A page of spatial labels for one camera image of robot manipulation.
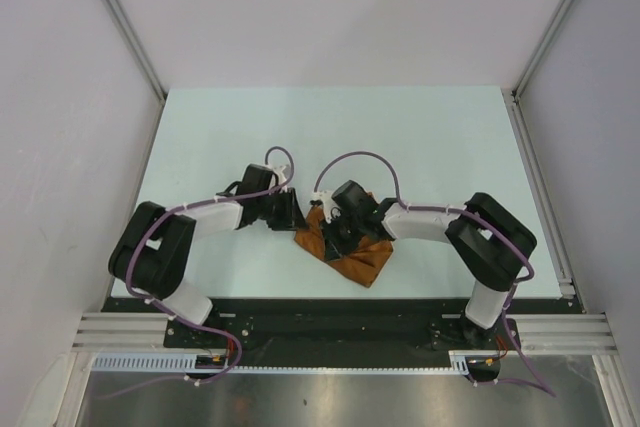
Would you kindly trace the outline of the orange cloth napkin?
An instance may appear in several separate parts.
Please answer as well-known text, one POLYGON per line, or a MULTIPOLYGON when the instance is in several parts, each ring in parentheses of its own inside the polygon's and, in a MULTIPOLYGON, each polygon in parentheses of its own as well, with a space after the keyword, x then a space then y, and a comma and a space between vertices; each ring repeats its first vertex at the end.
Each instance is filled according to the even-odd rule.
POLYGON ((338 214, 331 207, 332 220, 325 217, 323 200, 330 191, 314 192, 306 216, 306 228, 296 231, 294 241, 306 252, 345 278, 369 288, 393 253, 388 239, 371 238, 358 226, 358 218, 338 214))

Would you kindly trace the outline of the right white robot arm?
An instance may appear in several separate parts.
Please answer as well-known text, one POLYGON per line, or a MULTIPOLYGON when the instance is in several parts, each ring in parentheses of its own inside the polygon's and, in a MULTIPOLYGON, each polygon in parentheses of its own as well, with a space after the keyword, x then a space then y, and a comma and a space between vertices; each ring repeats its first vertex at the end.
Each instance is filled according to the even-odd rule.
POLYGON ((319 191, 312 203, 322 209, 320 231, 325 258, 354 253, 364 238, 372 241, 420 239, 449 244, 475 279, 461 315, 461 335, 473 348, 497 336, 497 325, 515 286, 533 277, 529 259, 535 235, 486 193, 476 193, 462 207, 407 206, 396 198, 374 200, 355 181, 335 191, 319 191))

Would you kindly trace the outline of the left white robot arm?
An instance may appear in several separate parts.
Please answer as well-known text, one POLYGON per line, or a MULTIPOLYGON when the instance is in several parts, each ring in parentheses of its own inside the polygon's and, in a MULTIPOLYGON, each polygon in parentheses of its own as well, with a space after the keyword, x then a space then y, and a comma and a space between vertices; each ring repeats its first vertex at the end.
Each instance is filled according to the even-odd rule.
POLYGON ((130 293, 157 302, 187 322, 186 334, 197 345, 214 344, 221 334, 213 302, 185 279, 194 241, 263 221, 273 231, 304 229, 296 191, 289 185, 291 164, 251 164, 243 178, 207 201, 167 209, 141 203, 108 261, 108 271, 130 293))

